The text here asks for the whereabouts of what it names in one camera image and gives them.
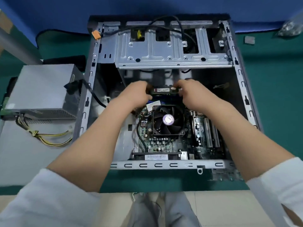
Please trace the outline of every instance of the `green mat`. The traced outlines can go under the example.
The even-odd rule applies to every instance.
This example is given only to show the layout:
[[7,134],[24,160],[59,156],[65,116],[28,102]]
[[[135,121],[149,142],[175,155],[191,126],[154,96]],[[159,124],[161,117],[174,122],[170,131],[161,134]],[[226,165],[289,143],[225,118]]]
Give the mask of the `green mat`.
[[[239,34],[238,46],[256,100],[264,132],[294,155],[303,157],[299,138],[303,119],[303,35],[290,40],[275,38],[275,32]],[[244,45],[245,35],[255,37],[255,45]],[[48,31],[38,38],[43,59],[85,55],[89,51],[90,36]],[[1,88],[11,76],[3,75]],[[101,192],[151,192],[248,189],[242,181],[208,181],[210,172],[198,175],[196,170],[111,170]],[[21,187],[0,188],[0,194],[16,194]]]

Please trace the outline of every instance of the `power supply unit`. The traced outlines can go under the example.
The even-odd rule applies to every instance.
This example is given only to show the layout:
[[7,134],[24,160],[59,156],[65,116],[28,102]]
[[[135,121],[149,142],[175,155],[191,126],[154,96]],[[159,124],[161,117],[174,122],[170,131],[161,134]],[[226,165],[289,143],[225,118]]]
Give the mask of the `power supply unit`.
[[64,85],[83,79],[74,64],[25,65],[6,109],[31,119],[76,118],[80,93],[69,95]]

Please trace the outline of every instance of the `gray pants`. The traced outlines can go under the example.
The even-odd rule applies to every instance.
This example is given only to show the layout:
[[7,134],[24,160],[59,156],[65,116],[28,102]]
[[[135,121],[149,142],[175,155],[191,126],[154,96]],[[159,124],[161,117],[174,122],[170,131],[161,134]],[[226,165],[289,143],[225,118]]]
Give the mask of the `gray pants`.
[[[166,227],[200,227],[184,192],[164,195]],[[138,196],[131,208],[127,227],[158,227],[158,217],[148,196]]]

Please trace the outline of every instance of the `white sleeve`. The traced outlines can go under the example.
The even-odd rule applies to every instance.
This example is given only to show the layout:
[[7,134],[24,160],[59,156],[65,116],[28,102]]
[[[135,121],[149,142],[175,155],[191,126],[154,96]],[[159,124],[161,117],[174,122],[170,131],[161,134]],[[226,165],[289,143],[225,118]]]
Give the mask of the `white sleeve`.
[[303,161],[289,159],[247,185],[277,227],[295,226],[281,204],[303,220]]
[[0,226],[91,226],[99,201],[98,193],[42,169],[0,214]]

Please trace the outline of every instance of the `blue wall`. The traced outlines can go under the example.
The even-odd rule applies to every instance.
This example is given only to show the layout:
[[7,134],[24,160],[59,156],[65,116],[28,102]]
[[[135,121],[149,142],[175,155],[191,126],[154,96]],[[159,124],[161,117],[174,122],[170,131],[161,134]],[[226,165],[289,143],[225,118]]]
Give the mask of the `blue wall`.
[[0,0],[0,6],[35,43],[45,29],[87,33],[90,15],[229,13],[238,31],[270,29],[277,24],[268,22],[280,26],[303,9],[303,0]]

